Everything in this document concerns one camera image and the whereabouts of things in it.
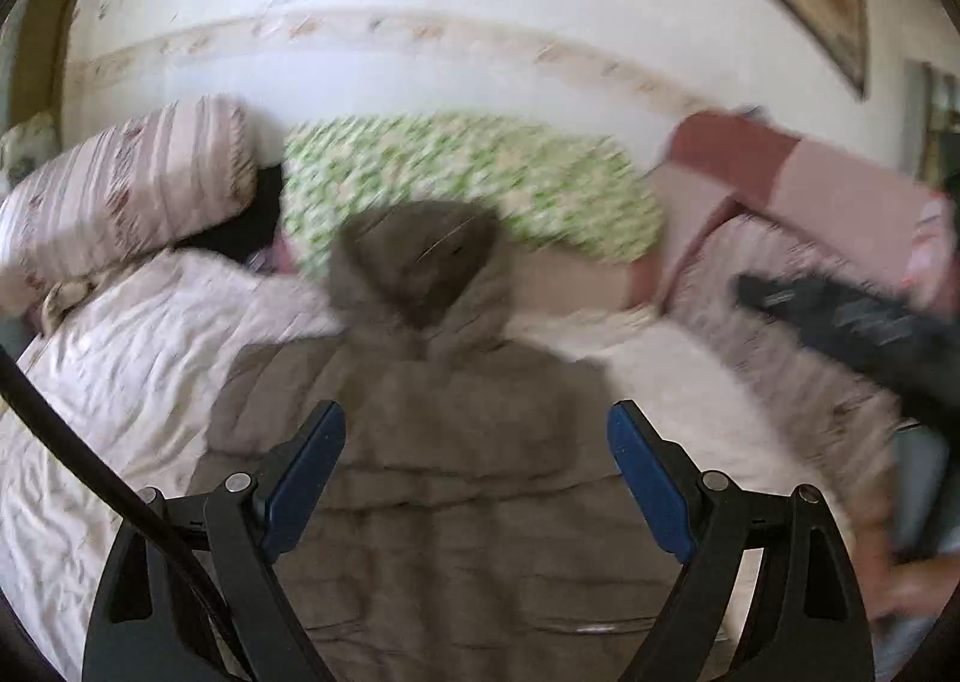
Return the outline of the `brown quilted hooded jacket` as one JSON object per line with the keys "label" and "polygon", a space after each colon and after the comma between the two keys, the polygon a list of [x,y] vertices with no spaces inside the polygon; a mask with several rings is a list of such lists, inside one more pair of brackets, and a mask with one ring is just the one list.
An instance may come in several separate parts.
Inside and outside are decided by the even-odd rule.
{"label": "brown quilted hooded jacket", "polygon": [[491,209],[376,206],[337,229],[334,336],[229,368],[190,487],[252,471],[320,401],[347,443],[277,575],[340,680],[613,680],[679,564],[608,451],[597,363],[510,340]]}

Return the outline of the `striped pillow at right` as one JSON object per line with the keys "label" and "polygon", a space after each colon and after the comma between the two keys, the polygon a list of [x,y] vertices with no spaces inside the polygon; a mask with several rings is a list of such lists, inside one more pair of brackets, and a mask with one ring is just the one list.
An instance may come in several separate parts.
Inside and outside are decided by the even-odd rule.
{"label": "striped pillow at right", "polygon": [[791,279],[816,272],[874,289],[864,272],[811,240],[752,214],[709,233],[679,274],[669,317],[739,373],[794,455],[827,479],[846,510],[877,512],[890,498],[895,396],[805,349],[796,331],[737,307],[742,272]]}

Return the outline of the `white floral bed quilt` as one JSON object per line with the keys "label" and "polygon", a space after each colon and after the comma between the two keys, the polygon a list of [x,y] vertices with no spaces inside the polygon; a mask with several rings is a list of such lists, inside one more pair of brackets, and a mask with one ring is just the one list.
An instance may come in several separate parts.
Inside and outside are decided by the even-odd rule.
{"label": "white floral bed quilt", "polygon": [[[210,407],[239,349],[334,333],[324,290],[260,276],[206,251],[166,251],[32,341],[21,368],[132,487],[187,490]],[[517,311],[513,340],[600,363],[659,434],[745,489],[818,484],[754,396],[692,334],[651,311]],[[117,518],[13,412],[2,417],[2,590],[65,679],[82,665],[89,611]]]}

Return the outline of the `green white patterned pillow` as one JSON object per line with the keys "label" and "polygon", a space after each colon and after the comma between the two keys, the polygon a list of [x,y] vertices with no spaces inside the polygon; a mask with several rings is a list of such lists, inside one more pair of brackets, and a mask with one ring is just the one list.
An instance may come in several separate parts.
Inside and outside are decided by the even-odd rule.
{"label": "green white patterned pillow", "polygon": [[348,115],[286,134],[281,230],[311,276],[347,217],[415,200],[482,203],[523,244],[567,244],[601,262],[636,262],[665,227],[658,196],[607,136],[462,112]]}

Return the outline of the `black garment behind pillows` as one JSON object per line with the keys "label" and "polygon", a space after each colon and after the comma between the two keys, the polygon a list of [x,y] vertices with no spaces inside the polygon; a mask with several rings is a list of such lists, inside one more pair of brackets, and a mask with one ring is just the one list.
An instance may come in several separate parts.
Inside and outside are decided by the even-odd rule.
{"label": "black garment behind pillows", "polygon": [[256,271],[275,266],[275,239],[281,211],[283,169],[280,164],[257,169],[251,204],[226,223],[190,235],[178,250],[212,251]]}

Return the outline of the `striped pink floral pillow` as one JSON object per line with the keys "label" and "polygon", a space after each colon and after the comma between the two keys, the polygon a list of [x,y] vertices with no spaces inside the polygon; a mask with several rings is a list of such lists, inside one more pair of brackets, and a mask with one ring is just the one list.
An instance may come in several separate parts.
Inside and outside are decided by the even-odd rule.
{"label": "striped pink floral pillow", "polygon": [[2,201],[2,311],[20,317],[57,284],[226,223],[256,186],[247,113],[229,95],[107,128]]}

